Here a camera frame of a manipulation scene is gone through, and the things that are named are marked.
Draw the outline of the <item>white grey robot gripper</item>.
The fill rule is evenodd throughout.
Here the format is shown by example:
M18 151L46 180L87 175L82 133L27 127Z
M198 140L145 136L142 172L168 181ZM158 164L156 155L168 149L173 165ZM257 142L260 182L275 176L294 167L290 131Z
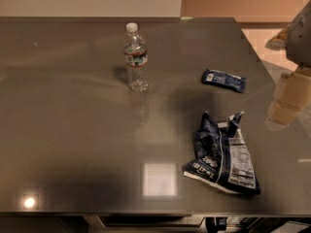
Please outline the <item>white grey robot gripper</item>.
M289 126L311 103L311 1L265 46L285 50L287 59L299 65L291 73L282 73L276 83L265 125L278 131Z

